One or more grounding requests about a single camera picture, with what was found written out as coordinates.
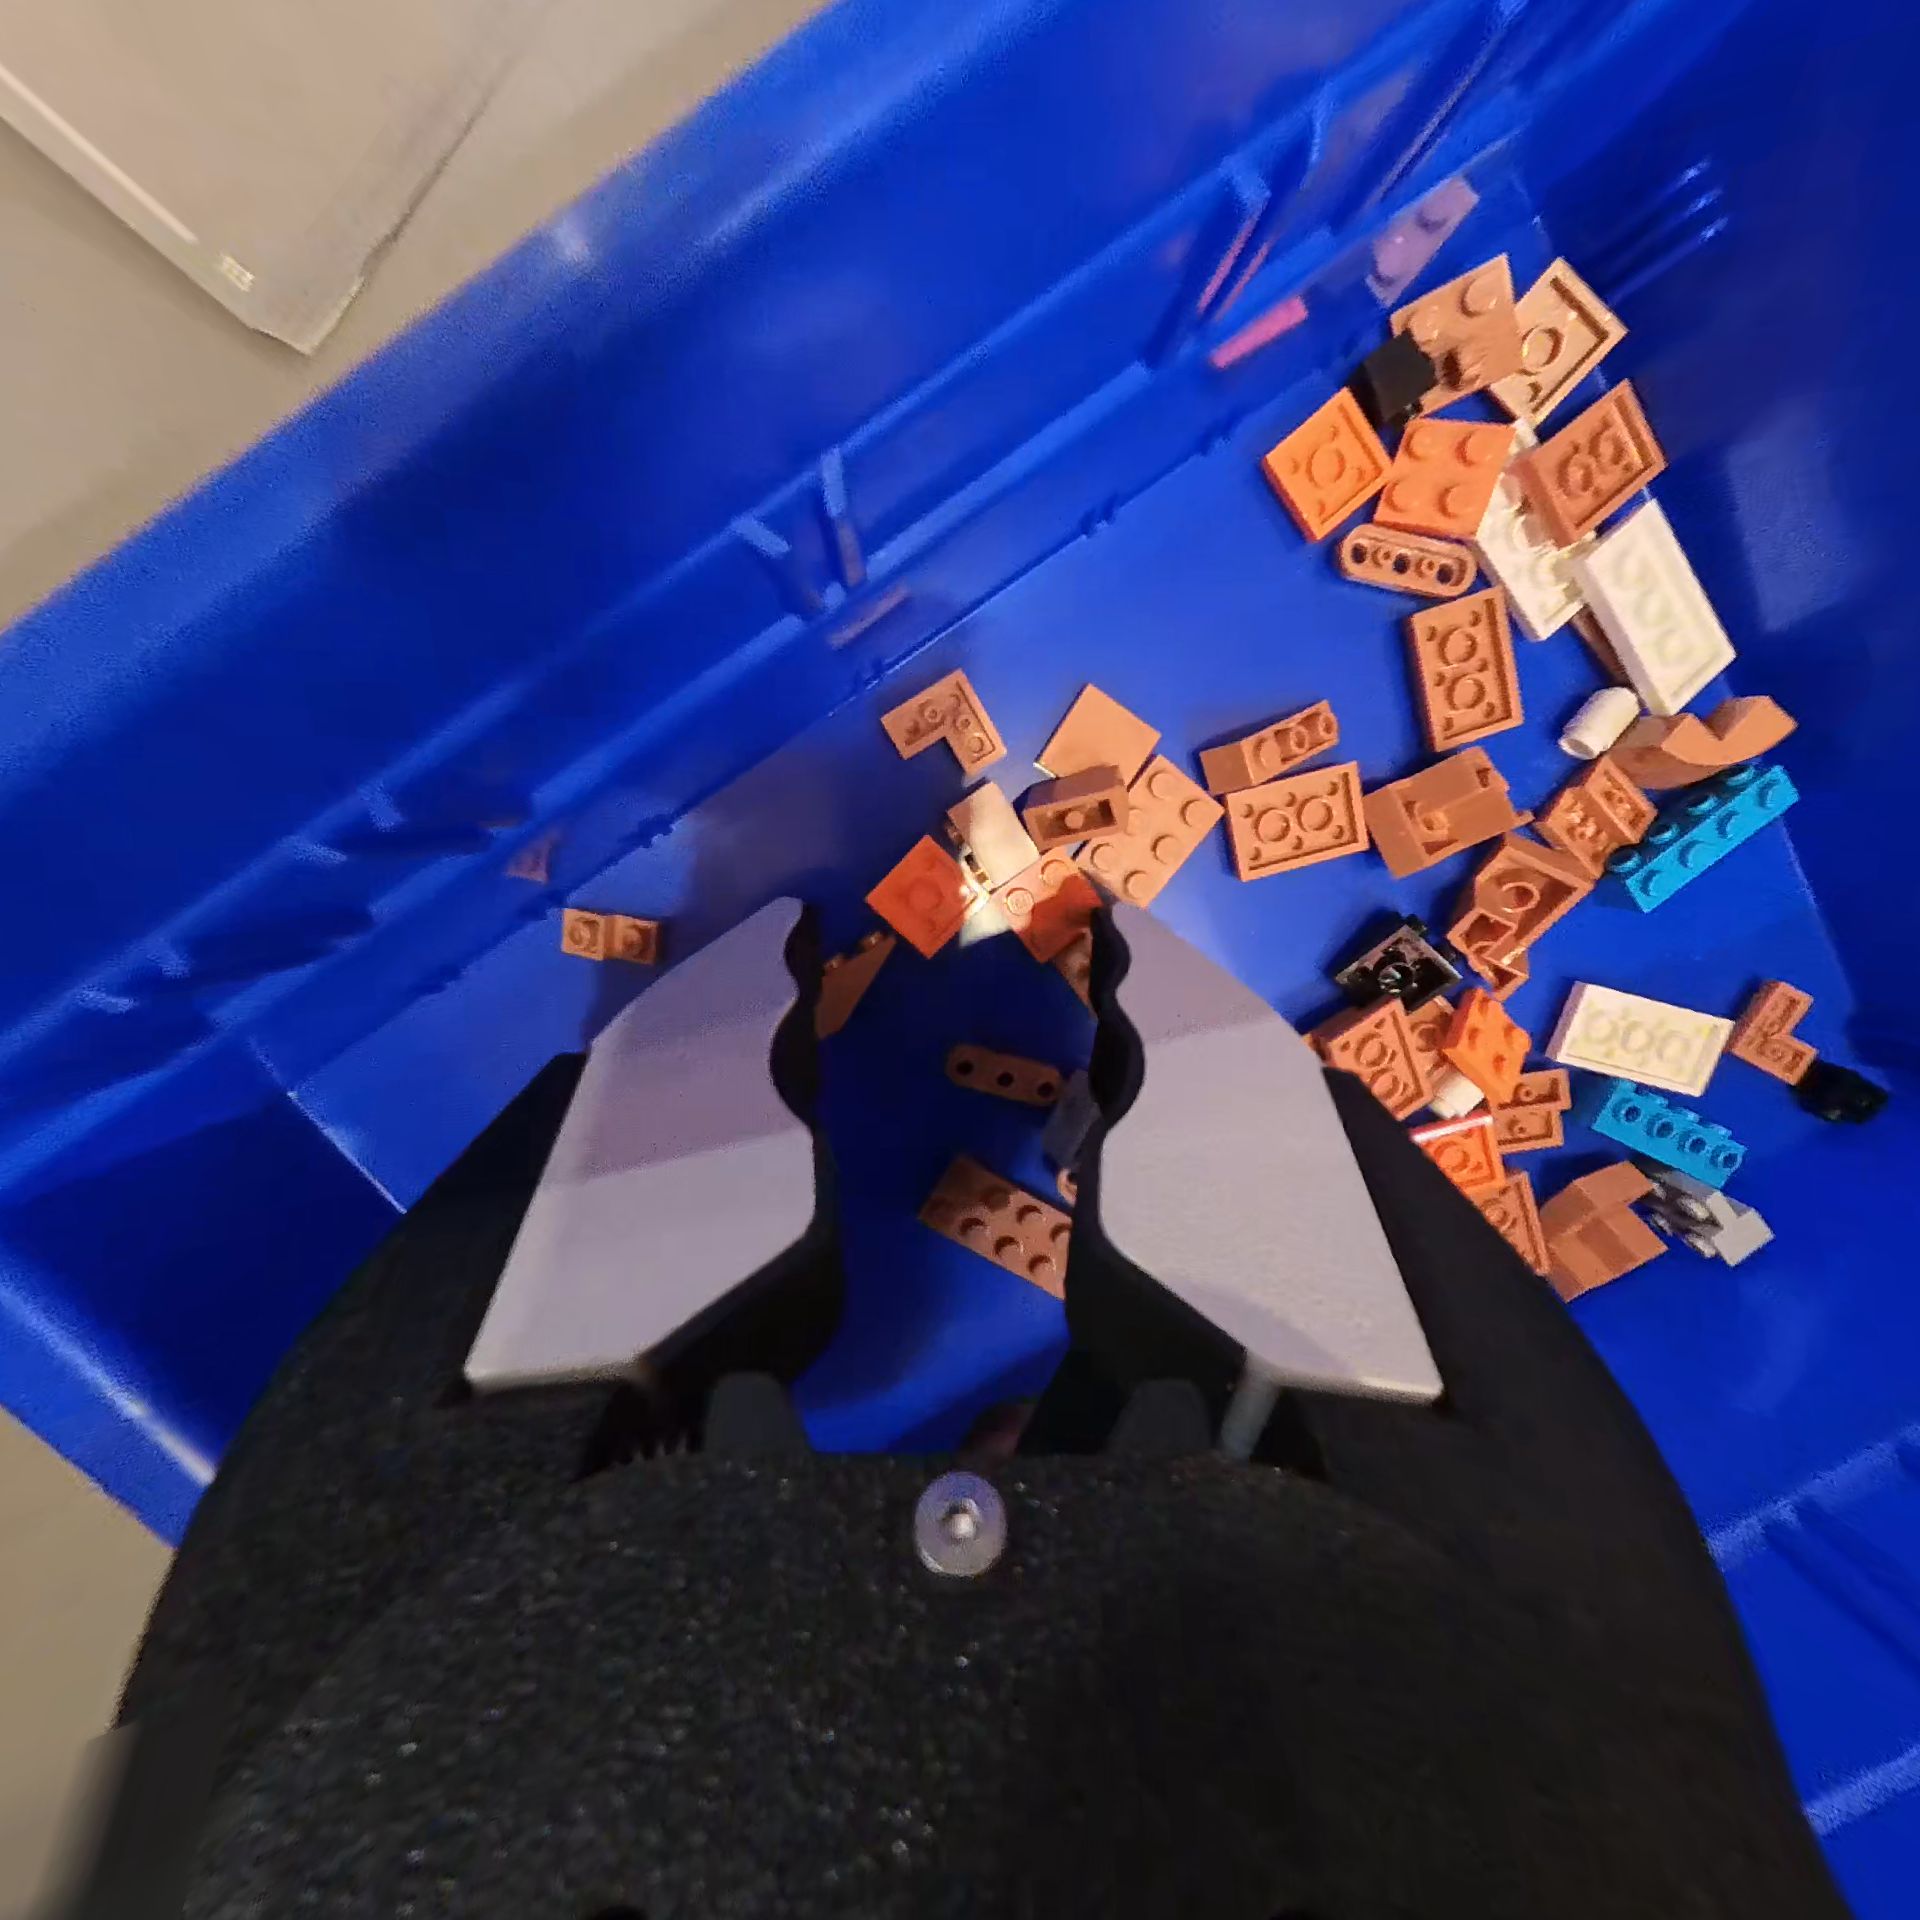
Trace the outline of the clear acrylic plate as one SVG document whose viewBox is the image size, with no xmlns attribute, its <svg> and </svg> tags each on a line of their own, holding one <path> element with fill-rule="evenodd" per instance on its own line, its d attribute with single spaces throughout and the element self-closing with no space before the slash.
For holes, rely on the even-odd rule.
<svg viewBox="0 0 1920 1920">
<path fill-rule="evenodd" d="M 5 3 L 5 125 L 243 325 L 311 353 L 540 12 Z"/>
</svg>

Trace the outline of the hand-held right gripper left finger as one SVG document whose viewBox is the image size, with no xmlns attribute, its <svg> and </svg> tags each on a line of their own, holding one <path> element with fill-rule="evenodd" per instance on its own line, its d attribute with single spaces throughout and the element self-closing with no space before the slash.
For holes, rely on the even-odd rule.
<svg viewBox="0 0 1920 1920">
<path fill-rule="evenodd" d="M 591 1041 L 464 1360 L 476 1393 L 686 1363 L 821 1268 L 837 1287 L 819 911 L 779 895 Z"/>
</svg>

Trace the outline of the grey desk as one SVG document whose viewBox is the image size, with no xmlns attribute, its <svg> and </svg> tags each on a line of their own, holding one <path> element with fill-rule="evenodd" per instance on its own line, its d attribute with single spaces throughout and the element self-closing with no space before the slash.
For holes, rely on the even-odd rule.
<svg viewBox="0 0 1920 1920">
<path fill-rule="evenodd" d="M 819 5 L 550 5 L 311 357 L 5 149 L 5 614 L 119 544 L 793 31 Z M 172 1550 L 5 1413 L 1 1892 L 44 1897 Z"/>
</svg>

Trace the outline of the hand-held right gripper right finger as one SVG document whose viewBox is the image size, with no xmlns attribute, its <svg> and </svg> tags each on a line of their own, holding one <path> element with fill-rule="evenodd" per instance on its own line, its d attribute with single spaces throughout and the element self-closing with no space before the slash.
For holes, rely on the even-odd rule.
<svg viewBox="0 0 1920 1920">
<path fill-rule="evenodd" d="M 1091 1003 L 1071 1347 L 1123 1397 L 1188 1387 L 1238 1457 L 1292 1393 L 1435 1408 L 1443 1371 L 1301 1032 L 1129 903 L 1094 913 Z"/>
</svg>

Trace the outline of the blue plastic bin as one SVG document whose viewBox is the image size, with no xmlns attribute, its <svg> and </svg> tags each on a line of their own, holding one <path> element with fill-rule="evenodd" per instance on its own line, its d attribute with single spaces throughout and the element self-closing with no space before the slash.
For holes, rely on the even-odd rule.
<svg viewBox="0 0 1920 1920">
<path fill-rule="evenodd" d="M 1916 5 L 838 5 L 5 635 L 5 1404 L 176 1545 L 73 1913 L 1916 1915 Z M 1065 1284 L 1096 1017 L 1005 931 L 824 1035 L 821 1268 L 464 1360 L 600 1030 L 827 963 L 1079 687 L 1423 755 L 1319 481 L 1464 542 L 1537 823 L 1608 684 L 1792 801 L 1528 952 L 1716 1065 L 1766 1239 L 1575 1300 L 1339 1068 L 1444 1380 L 1229 1456 Z M 1149 913 L 1308 1041 L 1473 857 Z M 1096 900 L 1096 911 L 1115 900 Z"/>
</svg>

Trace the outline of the pile of toy bricks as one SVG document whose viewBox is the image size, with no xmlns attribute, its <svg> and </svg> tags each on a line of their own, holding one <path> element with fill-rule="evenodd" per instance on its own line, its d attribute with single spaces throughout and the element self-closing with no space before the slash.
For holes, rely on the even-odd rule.
<svg viewBox="0 0 1920 1920">
<path fill-rule="evenodd" d="M 1627 684 L 1597 687 L 1576 723 L 1585 759 L 1563 765 L 1544 815 L 1513 801 L 1486 749 L 1525 727 L 1508 599 L 1479 585 L 1464 542 L 1493 509 L 1528 427 L 1444 417 L 1411 427 L 1413 452 L 1390 461 L 1351 396 L 1332 397 L 1267 461 L 1296 505 L 1328 481 L 1352 485 L 1339 513 L 1382 493 L 1384 518 L 1329 537 L 1356 589 L 1393 591 L 1405 661 L 1400 687 L 1423 755 L 1414 769 L 1367 782 L 1341 759 L 1347 731 L 1329 700 L 1237 727 L 1200 752 L 1197 774 L 1160 733 L 1100 685 L 1076 691 L 1015 806 L 989 780 L 1005 743 L 968 670 L 944 665 L 881 719 L 902 759 L 941 748 L 963 769 L 941 839 L 921 836 L 869 895 L 877 926 L 831 958 L 819 1013 L 838 1030 L 894 948 L 936 952 L 1005 931 L 1087 996 L 1096 900 L 1149 907 L 1169 877 L 1225 833 L 1241 881 L 1376 857 L 1400 880 L 1472 855 L 1446 924 L 1396 921 L 1335 983 L 1337 1015 L 1310 1046 L 1399 1119 L 1486 1219 L 1566 1300 L 1638 1268 L 1668 1244 L 1732 1263 L 1758 1249 L 1759 1213 L 1720 1179 L 1740 1140 L 1696 1110 L 1718 1063 L 1798 1071 L 1796 1093 L 1831 1119 L 1860 1118 L 1875 1086 L 1801 1046 L 1792 1021 L 1807 996 L 1758 984 L 1740 1019 L 1645 993 L 1575 983 L 1548 1041 L 1513 1017 L 1528 952 L 1596 892 L 1623 884 L 1640 905 L 1710 857 L 1763 832 L 1792 801 L 1788 769 L 1766 760 L 1790 727 L 1764 700 L 1711 719 L 1645 712 Z"/>
</svg>

